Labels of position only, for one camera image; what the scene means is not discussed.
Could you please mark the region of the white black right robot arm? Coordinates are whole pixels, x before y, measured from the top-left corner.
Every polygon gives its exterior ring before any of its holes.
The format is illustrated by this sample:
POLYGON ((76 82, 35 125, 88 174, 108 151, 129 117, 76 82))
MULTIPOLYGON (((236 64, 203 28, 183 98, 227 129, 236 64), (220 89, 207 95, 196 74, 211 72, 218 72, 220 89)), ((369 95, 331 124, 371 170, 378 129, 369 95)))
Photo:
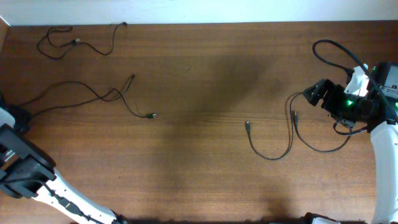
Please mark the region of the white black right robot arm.
POLYGON ((319 101, 337 122, 352 128, 366 124, 376 162, 376 208, 373 223, 397 223, 397 64, 381 62, 367 76, 354 68, 347 87, 322 79, 303 92, 319 101))

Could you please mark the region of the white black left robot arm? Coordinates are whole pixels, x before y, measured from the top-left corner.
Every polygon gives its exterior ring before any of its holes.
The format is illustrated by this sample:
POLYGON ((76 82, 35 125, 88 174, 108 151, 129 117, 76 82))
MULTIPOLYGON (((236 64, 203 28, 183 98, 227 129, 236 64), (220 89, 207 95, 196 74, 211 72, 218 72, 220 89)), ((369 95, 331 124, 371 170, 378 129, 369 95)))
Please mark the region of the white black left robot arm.
POLYGON ((18 113, 1 106, 1 191, 12 198, 47 204, 77 223, 128 223, 71 186, 55 161, 27 140, 17 126, 18 113))

